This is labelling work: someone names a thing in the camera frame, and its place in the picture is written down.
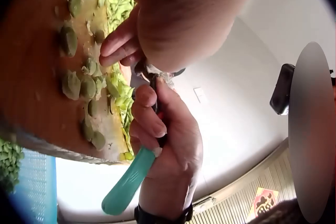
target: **white ceiling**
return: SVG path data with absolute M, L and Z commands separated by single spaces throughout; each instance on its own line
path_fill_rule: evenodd
M 335 14 L 324 0 L 248 0 L 239 17 L 281 64 L 295 64 L 316 41 L 335 70 Z

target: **blurred region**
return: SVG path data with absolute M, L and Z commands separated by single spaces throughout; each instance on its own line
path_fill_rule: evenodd
M 328 63 L 310 42 L 296 63 L 289 103 L 289 151 L 297 200 L 317 222 L 335 184 L 336 116 Z

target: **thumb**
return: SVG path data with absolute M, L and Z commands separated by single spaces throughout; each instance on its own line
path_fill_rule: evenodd
M 193 118 L 187 105 L 178 93 L 167 85 L 162 77 L 156 79 L 156 94 L 162 105 L 164 116 L 170 120 L 185 120 Z

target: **white wall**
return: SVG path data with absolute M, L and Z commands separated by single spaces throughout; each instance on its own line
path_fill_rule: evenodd
M 249 0 L 240 18 L 281 64 L 296 64 L 302 49 L 316 41 L 335 70 L 335 14 L 325 0 Z
M 280 67 L 262 41 L 236 19 L 214 56 L 174 79 L 203 136 L 203 193 L 234 181 L 287 137 L 287 117 L 276 115 L 269 105 Z M 203 88 L 208 105 L 198 102 L 196 87 Z

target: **light switch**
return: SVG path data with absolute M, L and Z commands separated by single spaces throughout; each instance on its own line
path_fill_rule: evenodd
M 203 91 L 203 89 L 201 87 L 194 88 L 193 90 L 194 90 L 194 92 L 195 92 L 195 94 L 197 96 L 198 101 L 201 104 L 207 104 L 208 103 L 208 99 L 205 96 L 205 93 L 204 93 L 204 91 Z
M 201 87 L 194 88 L 193 90 L 194 90 L 197 97 L 201 96 L 201 95 L 204 95 L 204 91 Z

